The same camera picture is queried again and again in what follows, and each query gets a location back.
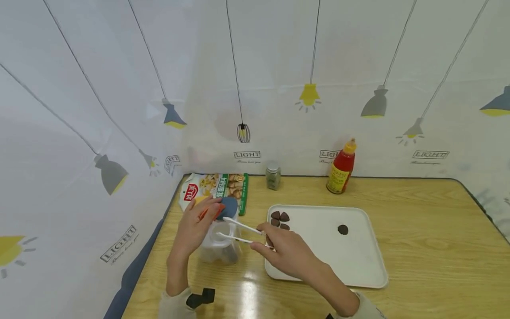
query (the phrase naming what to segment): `spice jar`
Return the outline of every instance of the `spice jar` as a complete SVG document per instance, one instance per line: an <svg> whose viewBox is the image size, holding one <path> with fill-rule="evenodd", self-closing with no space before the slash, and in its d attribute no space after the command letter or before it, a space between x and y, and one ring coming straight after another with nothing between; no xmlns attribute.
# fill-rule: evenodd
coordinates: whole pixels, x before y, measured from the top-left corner
<svg viewBox="0 0 510 319"><path fill-rule="evenodd" d="M267 188L278 190L280 180L282 179L282 170L276 162L269 162L266 167Z"/></svg>

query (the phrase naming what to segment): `red logo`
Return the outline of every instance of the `red logo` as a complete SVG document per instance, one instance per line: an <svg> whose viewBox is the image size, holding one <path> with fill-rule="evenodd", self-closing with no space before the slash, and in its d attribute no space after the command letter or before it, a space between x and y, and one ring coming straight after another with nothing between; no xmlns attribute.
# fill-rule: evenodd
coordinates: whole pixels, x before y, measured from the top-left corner
<svg viewBox="0 0 510 319"><path fill-rule="evenodd" d="M193 198L195 198L197 193L198 186L196 186L195 184L189 184L188 189L186 190L186 194L184 195L184 200L191 201Z"/></svg>

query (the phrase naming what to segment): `left hand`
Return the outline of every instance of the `left hand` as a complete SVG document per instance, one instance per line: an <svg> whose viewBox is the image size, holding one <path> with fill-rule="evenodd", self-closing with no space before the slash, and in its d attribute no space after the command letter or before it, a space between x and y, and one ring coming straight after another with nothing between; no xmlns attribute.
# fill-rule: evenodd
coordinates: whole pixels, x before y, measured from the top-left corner
<svg viewBox="0 0 510 319"><path fill-rule="evenodd" d="M195 199L192 199L188 207L184 210L183 217L179 222L177 235L173 241L170 256L179 259L187 259L202 244L207 235L209 226L214 221L214 217L220 209L221 197L213 198L209 195L206 199L195 205ZM202 220L200 214L209 208Z"/></svg>

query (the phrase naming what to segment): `wooden table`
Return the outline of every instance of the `wooden table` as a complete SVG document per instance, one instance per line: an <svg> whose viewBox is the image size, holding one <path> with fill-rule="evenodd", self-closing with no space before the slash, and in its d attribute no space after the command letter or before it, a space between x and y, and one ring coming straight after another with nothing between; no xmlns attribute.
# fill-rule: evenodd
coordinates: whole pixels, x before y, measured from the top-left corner
<svg viewBox="0 0 510 319"><path fill-rule="evenodd" d="M370 216L390 277L385 289L360 290L388 318L510 318L510 246L460 183L352 178L342 195L329 193L325 183L326 178L283 177L281 189L272 191L264 177L250 176L247 213L240 221L254 227L277 203L359 207ZM176 200L123 318L157 318L165 260L181 214ZM304 284L269 278L262 257L241 247L243 256L232 266L191 257L194 292L216 289L214 303L199 307L198 318L322 319L332 312Z"/></svg>

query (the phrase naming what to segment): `white chopsticks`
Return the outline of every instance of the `white chopsticks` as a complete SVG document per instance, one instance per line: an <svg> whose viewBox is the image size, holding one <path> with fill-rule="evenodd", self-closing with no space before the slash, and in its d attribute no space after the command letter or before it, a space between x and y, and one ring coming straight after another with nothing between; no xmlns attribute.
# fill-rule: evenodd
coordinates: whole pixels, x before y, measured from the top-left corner
<svg viewBox="0 0 510 319"><path fill-rule="evenodd" d="M237 220L234 220L234 219L232 219L232 218L230 218L230 217L224 217L224 218L223 218L223 220L224 220L225 222L229 223L229 224L236 224L237 226L242 227L242 228L244 228L244 229L247 229L247 230L249 230L250 232L254 232L254 233L257 233L257 234L259 234L259 235L263 235L263 236L265 236L265 235L266 235L264 232L258 231L258 230L256 230L255 228L252 228L252 227L247 226L247 225L245 225L245 224L243 224L243 223L240 223L240 222L238 222ZM218 232L218 233L216 233L216 235L221 236L221 237L224 237L224 238L230 238L230 239L234 239L234 240L237 240L237 241L242 241L242 242L245 242L245 243L252 243L252 242L253 242L253 241L248 240L248 239L243 239L243 238L239 238L239 237L229 236L229 235L225 235L225 234L223 234L223 233L219 233L219 232ZM271 246L269 246L269 245L265 245L265 246L266 246L267 248L274 249L274 247L271 247Z"/></svg>
<svg viewBox="0 0 510 319"><path fill-rule="evenodd" d="M234 236L229 236L229 235L225 235L225 234L220 233L220 232L217 232L216 235L224 237L224 238L230 238L230 239L234 239L234 240L237 240L237 241L242 241L242 242L245 242L245 243L252 243L253 242L252 240L243 239L243 238L234 237ZM264 246L266 246L267 248L274 249L274 247L271 247L269 245L264 245Z"/></svg>

